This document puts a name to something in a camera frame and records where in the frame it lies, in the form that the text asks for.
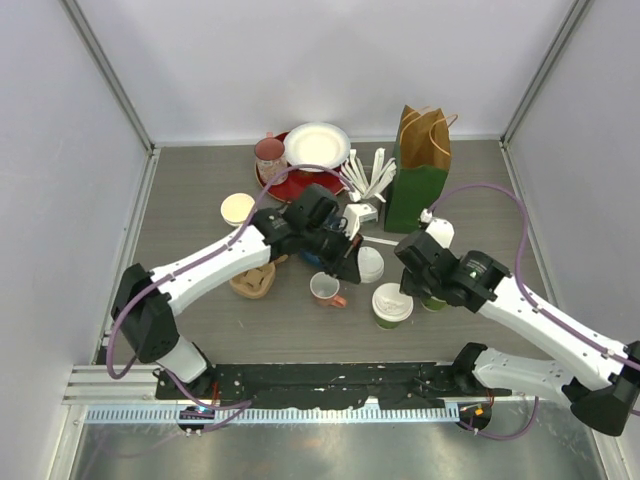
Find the white cup lid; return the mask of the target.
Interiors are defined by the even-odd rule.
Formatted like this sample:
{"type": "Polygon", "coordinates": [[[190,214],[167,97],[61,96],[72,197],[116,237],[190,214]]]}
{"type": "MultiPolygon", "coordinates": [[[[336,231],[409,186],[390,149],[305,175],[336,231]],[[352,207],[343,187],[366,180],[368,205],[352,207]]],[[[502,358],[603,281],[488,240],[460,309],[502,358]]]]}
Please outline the white cup lid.
{"type": "Polygon", "coordinates": [[[400,291],[399,283],[384,283],[376,288],[372,295],[373,311],[399,314],[407,310],[413,312],[413,298],[400,291]]]}

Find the stack of white lids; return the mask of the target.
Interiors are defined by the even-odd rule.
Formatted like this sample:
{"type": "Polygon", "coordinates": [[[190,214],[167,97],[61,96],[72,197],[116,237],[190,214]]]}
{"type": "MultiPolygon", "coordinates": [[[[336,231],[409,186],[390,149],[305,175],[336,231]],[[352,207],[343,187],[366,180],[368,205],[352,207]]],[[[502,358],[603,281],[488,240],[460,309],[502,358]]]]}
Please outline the stack of white lids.
{"type": "Polygon", "coordinates": [[[384,259],[373,247],[361,247],[358,253],[358,268],[361,282],[370,284],[377,282],[384,274],[384,259]]]}

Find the green paper cups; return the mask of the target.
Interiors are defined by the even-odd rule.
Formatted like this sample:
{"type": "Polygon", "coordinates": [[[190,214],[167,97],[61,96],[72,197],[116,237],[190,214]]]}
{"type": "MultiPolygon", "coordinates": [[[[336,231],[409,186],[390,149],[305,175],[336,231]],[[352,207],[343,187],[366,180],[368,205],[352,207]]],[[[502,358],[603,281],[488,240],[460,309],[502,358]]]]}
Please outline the green paper cups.
{"type": "Polygon", "coordinates": [[[252,196],[246,193],[234,193],[226,197],[220,206],[223,220],[232,227],[241,226],[255,205],[252,196]]]}

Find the green paper coffee cup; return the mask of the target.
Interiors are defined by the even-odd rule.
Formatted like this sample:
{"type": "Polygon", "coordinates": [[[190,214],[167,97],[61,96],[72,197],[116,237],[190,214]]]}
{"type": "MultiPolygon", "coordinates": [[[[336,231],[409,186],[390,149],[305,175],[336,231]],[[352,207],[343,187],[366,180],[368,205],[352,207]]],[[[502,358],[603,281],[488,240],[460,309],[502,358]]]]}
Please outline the green paper coffee cup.
{"type": "Polygon", "coordinates": [[[405,322],[412,314],[411,310],[400,312],[399,314],[391,314],[389,312],[374,311],[375,322],[379,328],[383,330],[393,330],[405,322]]]}

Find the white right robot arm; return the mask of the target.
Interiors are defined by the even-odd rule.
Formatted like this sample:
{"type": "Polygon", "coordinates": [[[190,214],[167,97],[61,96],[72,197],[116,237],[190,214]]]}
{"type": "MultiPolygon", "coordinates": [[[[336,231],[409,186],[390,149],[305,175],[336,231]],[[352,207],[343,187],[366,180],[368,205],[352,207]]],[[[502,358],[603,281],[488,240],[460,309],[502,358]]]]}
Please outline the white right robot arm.
{"type": "Polygon", "coordinates": [[[549,355],[541,361],[467,343],[454,360],[451,380],[465,395],[506,389],[554,401],[583,424],[617,437],[639,397],[639,344],[608,339],[519,287],[509,269],[489,255],[456,257],[424,230],[394,250],[404,266],[401,291],[433,297],[511,329],[549,355]]]}

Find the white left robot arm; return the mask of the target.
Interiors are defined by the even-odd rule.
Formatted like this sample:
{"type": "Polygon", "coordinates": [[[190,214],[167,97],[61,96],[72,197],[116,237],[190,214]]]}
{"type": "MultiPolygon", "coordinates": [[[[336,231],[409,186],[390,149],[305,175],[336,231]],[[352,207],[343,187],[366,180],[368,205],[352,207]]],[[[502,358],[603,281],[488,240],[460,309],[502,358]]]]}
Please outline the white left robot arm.
{"type": "Polygon", "coordinates": [[[114,330],[140,362],[170,371],[187,396],[203,398],[212,389],[211,366],[178,332],[177,316],[233,277],[301,251],[314,255],[327,275],[358,284],[359,230],[355,205],[340,208],[318,184],[282,207],[255,207],[239,228],[188,257],[150,271],[128,267],[111,309],[114,330]]]}

